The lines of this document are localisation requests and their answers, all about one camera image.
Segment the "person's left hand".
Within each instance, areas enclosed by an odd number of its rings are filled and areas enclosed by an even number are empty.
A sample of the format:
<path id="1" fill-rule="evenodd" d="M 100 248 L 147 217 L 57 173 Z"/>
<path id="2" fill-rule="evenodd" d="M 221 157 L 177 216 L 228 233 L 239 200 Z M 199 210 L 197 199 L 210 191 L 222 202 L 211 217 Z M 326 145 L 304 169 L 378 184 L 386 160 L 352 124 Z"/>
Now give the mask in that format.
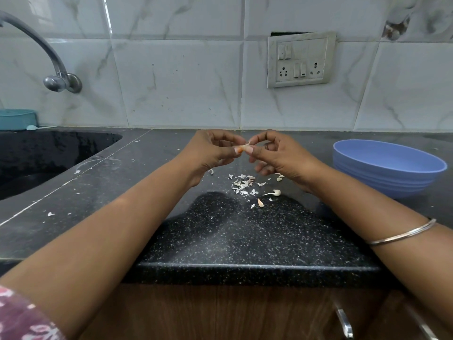
<path id="1" fill-rule="evenodd" d="M 176 156 L 187 185 L 192 188 L 201 182 L 205 173 L 219 164 L 219 147 L 244 145 L 247 141 L 227 130 L 199 130 Z"/>

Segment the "pink floral sleeve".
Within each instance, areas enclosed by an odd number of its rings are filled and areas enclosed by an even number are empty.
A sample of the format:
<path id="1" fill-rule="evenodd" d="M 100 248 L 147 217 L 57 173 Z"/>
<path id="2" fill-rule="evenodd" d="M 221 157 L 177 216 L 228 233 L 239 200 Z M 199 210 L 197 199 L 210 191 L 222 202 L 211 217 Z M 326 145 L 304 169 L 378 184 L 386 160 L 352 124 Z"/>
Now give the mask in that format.
<path id="1" fill-rule="evenodd" d="M 0 340 L 66 340 L 66 337 L 35 304 L 0 285 Z"/>

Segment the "person's right forearm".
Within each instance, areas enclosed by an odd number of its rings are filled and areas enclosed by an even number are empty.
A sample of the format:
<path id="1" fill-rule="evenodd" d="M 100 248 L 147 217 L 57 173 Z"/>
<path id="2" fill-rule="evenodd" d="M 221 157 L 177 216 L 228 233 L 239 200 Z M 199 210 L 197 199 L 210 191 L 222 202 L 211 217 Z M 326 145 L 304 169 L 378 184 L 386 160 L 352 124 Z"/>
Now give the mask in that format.
<path id="1" fill-rule="evenodd" d="M 325 164 L 315 173 L 310 188 L 367 242 L 403 234 L 429 221 Z M 389 271 L 418 298 L 431 303 L 453 303 L 453 229 L 436 223 L 411 238 L 372 248 Z"/>

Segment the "silver bangle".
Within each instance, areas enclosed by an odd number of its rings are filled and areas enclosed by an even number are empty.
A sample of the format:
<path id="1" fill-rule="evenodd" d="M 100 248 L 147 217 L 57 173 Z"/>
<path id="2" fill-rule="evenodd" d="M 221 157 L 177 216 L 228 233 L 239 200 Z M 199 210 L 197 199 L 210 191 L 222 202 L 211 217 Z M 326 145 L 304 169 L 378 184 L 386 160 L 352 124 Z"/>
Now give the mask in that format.
<path id="1" fill-rule="evenodd" d="M 407 239 L 407 238 L 411 238 L 411 237 L 416 236 L 418 234 L 421 234 L 421 233 L 433 228 L 433 226 L 435 226 L 436 223 L 437 223 L 437 219 L 431 218 L 423 226 L 420 226 L 418 228 L 412 229 L 412 230 L 410 230 L 408 232 L 405 232 L 403 234 L 395 235 L 393 237 L 389 237 L 389 238 L 385 238 L 385 239 L 381 239 L 381 240 L 369 241 L 369 242 L 367 242 L 367 244 L 369 246 L 371 246 L 371 247 L 374 247 L 374 246 L 385 245 L 385 244 L 389 244 L 389 243 L 393 243 L 393 242 L 398 242 L 398 241 L 401 241 L 401 240 L 404 240 L 404 239 Z"/>

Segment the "teal plastic container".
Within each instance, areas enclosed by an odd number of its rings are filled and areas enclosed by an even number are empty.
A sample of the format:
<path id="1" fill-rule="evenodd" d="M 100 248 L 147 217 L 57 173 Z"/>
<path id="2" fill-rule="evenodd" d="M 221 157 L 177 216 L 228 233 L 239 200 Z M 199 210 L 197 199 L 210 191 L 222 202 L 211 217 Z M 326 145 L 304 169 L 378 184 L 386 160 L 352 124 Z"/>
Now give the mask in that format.
<path id="1" fill-rule="evenodd" d="M 38 126 L 37 114 L 30 109 L 0 109 L 0 131 L 24 131 Z"/>

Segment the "person's left forearm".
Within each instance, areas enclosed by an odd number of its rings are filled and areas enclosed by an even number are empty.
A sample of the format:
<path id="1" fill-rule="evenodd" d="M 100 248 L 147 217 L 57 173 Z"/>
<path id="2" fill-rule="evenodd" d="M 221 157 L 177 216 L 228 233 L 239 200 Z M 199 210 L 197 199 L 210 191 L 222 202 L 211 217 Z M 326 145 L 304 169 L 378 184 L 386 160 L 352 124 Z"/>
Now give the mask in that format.
<path id="1" fill-rule="evenodd" d="M 35 304 L 67 339 L 80 335 L 190 189 L 175 159 L 23 260 L 0 285 Z"/>

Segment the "person's right hand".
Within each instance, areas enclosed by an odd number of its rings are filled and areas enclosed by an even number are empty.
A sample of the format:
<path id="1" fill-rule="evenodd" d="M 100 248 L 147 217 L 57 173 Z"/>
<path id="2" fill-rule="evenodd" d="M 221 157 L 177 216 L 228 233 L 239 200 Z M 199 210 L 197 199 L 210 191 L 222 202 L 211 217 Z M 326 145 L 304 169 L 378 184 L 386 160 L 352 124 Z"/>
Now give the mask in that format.
<path id="1" fill-rule="evenodd" d="M 269 160 L 249 158 L 250 163 L 277 164 L 278 173 L 289 178 L 304 192 L 312 193 L 312 178 L 322 162 L 310 154 L 291 136 L 274 130 L 263 131 L 250 139 L 250 145 L 262 146 L 267 142 L 280 142 L 277 152 L 269 151 Z"/>

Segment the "pile of garlic peels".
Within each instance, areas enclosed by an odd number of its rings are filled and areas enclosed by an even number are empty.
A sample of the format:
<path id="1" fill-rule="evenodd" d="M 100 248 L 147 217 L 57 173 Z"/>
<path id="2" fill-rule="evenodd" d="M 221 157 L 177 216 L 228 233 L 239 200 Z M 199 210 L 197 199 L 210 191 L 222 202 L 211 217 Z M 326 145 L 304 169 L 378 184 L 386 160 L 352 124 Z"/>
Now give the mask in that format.
<path id="1" fill-rule="evenodd" d="M 241 174 L 239 176 L 229 175 L 231 180 L 231 190 L 233 194 L 242 198 L 250 207 L 259 208 L 257 205 L 257 199 L 261 195 L 261 187 L 266 183 L 256 182 L 256 178 L 251 175 Z"/>

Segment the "brown wooden cabinet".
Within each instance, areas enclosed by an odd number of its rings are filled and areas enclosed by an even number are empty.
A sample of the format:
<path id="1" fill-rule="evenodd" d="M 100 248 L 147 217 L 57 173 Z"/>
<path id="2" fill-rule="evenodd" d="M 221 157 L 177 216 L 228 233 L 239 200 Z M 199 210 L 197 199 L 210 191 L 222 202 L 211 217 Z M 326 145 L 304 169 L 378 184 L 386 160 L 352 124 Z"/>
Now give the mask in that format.
<path id="1" fill-rule="evenodd" d="M 121 284 L 79 340 L 417 340 L 421 314 L 439 340 L 453 330 L 402 291 L 270 286 Z"/>

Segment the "white wall switch socket panel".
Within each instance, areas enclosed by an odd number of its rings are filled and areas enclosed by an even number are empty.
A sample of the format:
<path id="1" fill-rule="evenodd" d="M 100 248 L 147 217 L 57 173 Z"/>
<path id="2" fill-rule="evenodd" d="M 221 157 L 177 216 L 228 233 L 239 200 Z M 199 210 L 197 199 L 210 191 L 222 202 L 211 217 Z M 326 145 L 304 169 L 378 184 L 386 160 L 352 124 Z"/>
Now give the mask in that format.
<path id="1" fill-rule="evenodd" d="M 328 83 L 336 39 L 334 31 L 268 37 L 267 87 Z"/>

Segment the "black granite sink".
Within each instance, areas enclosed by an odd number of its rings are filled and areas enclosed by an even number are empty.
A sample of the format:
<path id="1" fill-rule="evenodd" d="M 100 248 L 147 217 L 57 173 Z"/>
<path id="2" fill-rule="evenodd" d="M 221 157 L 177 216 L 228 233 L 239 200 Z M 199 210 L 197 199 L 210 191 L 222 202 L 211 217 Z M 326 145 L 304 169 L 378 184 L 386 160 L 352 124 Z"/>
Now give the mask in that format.
<path id="1" fill-rule="evenodd" d="M 122 139 L 92 131 L 0 131 L 0 201 L 36 188 Z"/>

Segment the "blue plastic bowl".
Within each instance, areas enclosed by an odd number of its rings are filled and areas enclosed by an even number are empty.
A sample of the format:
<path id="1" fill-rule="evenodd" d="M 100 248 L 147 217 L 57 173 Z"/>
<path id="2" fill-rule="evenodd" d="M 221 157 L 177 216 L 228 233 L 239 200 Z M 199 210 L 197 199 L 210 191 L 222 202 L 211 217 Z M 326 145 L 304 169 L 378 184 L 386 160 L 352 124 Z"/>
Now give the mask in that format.
<path id="1" fill-rule="evenodd" d="M 332 162 L 336 170 L 392 199 L 420 194 L 448 169 L 444 160 L 422 150 L 360 139 L 334 143 Z"/>

